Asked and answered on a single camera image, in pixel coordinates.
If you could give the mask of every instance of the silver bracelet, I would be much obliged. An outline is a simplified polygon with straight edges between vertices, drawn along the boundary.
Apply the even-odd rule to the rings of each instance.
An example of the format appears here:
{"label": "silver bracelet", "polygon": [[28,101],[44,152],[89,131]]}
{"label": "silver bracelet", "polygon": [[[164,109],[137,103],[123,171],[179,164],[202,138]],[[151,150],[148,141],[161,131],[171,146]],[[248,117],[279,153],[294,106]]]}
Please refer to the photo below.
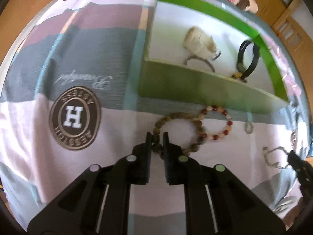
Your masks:
{"label": "silver bracelet", "polygon": [[200,60],[200,61],[205,62],[205,63],[210,67],[210,69],[212,70],[212,72],[215,73],[215,68],[214,68],[213,64],[211,64],[208,60],[199,58],[199,57],[197,57],[197,56],[190,56],[190,57],[188,57],[188,58],[185,60],[184,65],[187,65],[187,62],[188,62],[189,60],[191,60],[191,59],[197,59],[197,60]]}
{"label": "silver bracelet", "polygon": [[276,150],[281,150],[281,151],[283,151],[287,156],[289,155],[289,152],[287,152],[286,149],[284,149],[282,146],[276,147],[276,148],[274,148],[273,150],[270,150],[270,151],[269,151],[269,148],[268,148],[268,147],[264,147],[264,148],[263,148],[263,151],[264,151],[264,161],[265,161],[265,163],[267,164],[267,166],[269,166],[269,167],[274,167],[274,168],[277,168],[277,169],[287,169],[287,168],[289,168],[289,167],[290,167],[289,164],[287,164],[285,167],[280,166],[280,165],[279,165],[279,162],[270,164],[270,162],[269,162],[268,159],[267,159],[267,156],[268,156],[270,153],[273,153],[273,152],[276,151]]}

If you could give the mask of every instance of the circular logo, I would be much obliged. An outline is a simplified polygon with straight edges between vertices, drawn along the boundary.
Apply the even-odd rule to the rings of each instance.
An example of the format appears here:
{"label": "circular logo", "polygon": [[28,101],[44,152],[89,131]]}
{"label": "circular logo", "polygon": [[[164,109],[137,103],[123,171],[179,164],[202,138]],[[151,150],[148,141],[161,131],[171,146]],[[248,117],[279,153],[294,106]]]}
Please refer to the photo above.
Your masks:
{"label": "circular logo", "polygon": [[100,116],[100,105],[93,92],[83,86],[75,86],[54,102],[49,124],[54,138],[62,147],[81,150],[94,141]]}

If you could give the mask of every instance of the pendant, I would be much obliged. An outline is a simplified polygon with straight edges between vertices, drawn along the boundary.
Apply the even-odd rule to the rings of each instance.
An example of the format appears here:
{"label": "pendant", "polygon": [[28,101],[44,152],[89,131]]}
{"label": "pendant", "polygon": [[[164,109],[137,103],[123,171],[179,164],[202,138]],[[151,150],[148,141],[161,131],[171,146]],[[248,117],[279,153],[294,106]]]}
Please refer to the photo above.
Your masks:
{"label": "pendant", "polygon": [[246,133],[251,134],[253,133],[253,123],[252,122],[246,122]]}
{"label": "pendant", "polygon": [[290,141],[291,141],[292,149],[295,152],[297,150],[297,136],[298,136],[297,130],[293,130],[291,133]]}

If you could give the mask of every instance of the white circular marker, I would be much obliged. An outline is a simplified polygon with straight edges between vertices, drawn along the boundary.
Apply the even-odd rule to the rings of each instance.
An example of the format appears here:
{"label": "white circular marker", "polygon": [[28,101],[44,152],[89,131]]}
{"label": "white circular marker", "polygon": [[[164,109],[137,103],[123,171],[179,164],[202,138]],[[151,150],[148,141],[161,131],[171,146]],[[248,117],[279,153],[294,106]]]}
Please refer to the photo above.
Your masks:
{"label": "white circular marker", "polygon": [[184,162],[188,161],[188,157],[186,155],[181,155],[178,157],[178,161],[184,163]]}
{"label": "white circular marker", "polygon": [[92,172],[98,171],[100,169],[100,166],[98,164],[93,164],[89,167],[89,170]]}
{"label": "white circular marker", "polygon": [[218,165],[215,166],[215,169],[217,171],[223,172],[225,170],[225,166],[222,165],[222,164],[218,164]]}
{"label": "white circular marker", "polygon": [[126,160],[129,162],[134,162],[137,160],[137,157],[135,155],[129,155],[126,157]]}

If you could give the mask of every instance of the braided string bracelet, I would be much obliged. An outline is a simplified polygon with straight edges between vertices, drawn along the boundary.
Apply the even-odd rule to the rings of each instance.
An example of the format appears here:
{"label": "braided string bracelet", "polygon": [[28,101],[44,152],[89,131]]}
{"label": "braided string bracelet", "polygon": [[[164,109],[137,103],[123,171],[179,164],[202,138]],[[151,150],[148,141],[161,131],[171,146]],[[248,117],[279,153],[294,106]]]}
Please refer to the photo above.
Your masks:
{"label": "braided string bracelet", "polygon": [[[211,111],[217,111],[221,114],[223,114],[227,119],[227,125],[224,128],[224,130],[218,134],[207,134],[206,128],[202,125],[202,121],[205,117],[205,115],[208,112]],[[200,145],[204,144],[207,140],[218,140],[222,139],[225,136],[229,134],[229,132],[232,130],[233,122],[231,121],[231,116],[228,114],[227,110],[224,110],[222,107],[217,106],[208,106],[207,108],[203,109],[198,115],[192,116],[189,113],[185,112],[179,112],[179,113],[172,113],[169,116],[165,116],[161,118],[158,122],[155,123],[155,128],[153,129],[153,135],[152,135],[152,142],[154,143],[152,146],[152,150],[155,153],[159,153],[162,157],[163,155],[163,147],[160,144],[160,128],[166,123],[173,119],[182,118],[186,119],[194,124],[196,127],[196,133],[197,133],[197,140],[194,143],[191,143],[188,148],[183,149],[183,154],[189,156],[191,152],[197,152],[199,151]]]}
{"label": "braided string bracelet", "polygon": [[266,165],[269,166],[269,167],[277,168],[277,169],[287,169],[287,168],[289,168],[290,167],[289,164],[287,164],[286,166],[281,166],[279,162],[270,163],[270,161],[268,160],[268,155],[270,153],[275,152],[276,150],[281,150],[287,156],[289,155],[289,153],[286,151],[286,149],[284,147],[282,147],[282,146],[276,147],[276,148],[274,148],[272,150],[270,150],[268,147],[264,147],[263,148],[263,156],[264,156],[264,161],[265,161]]}

